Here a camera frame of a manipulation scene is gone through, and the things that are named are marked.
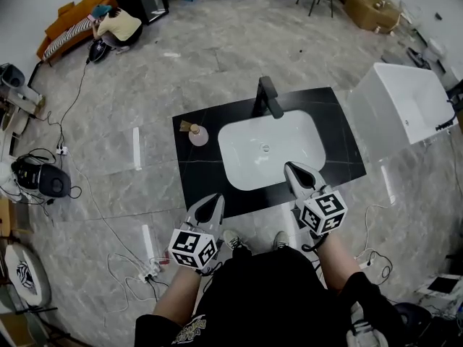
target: electrical outlet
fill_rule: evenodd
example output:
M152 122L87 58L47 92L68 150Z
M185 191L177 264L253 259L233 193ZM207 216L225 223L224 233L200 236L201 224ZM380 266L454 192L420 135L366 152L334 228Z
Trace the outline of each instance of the electrical outlet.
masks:
M57 155L67 155L68 152L69 152L69 150L67 149L67 147L58 147L56 149L56 154Z
M370 267L373 263L375 262L375 259L372 258L371 261L366 261L362 264L360 264L360 269L366 269L367 267Z

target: soap dispenser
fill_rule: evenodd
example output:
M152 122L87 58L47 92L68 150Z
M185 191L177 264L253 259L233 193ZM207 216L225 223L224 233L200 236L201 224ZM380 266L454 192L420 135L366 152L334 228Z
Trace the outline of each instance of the soap dispenser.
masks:
M180 131L188 131L190 142L197 147L202 147L209 140L208 130L197 124L182 121Z

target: striped cushion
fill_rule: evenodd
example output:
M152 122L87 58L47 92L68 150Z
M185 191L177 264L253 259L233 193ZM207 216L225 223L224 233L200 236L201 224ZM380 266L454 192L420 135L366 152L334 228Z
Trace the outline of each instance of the striped cushion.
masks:
M48 58L50 58L53 55L55 51L61 48L65 43L70 41L73 37L77 36L79 33L89 30L91 27L92 27L92 24L90 20L86 17L83 20L81 20L79 23L77 23L76 25L73 25L67 31L64 31L60 36L58 36L55 40L53 40L50 45L48 45L48 48L45 50L45 53L43 53L42 60L46 61Z

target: sneaker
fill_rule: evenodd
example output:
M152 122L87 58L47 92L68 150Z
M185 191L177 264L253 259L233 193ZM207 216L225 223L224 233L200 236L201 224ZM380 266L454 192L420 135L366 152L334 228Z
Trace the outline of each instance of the sneaker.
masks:
M289 236L285 231L280 231L273 240L273 250L276 251L284 247L289 247Z
M117 52L116 55L125 53L126 51L130 50L130 46L122 46Z
M235 231L225 230L223 236L224 236L225 244L231 250L235 248L240 248L240 247L247 248L247 245L239 238L238 234Z

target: sink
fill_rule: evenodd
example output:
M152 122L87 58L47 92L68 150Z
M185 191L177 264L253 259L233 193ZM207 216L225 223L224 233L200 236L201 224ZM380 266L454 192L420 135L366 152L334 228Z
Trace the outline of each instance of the sink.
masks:
M312 117L288 111L227 124L218 133L226 177L239 190L254 190L285 181L284 164L304 163L317 171L325 149Z
M434 72L384 63L375 63L347 98L370 162L440 132L436 127L454 116L447 100Z

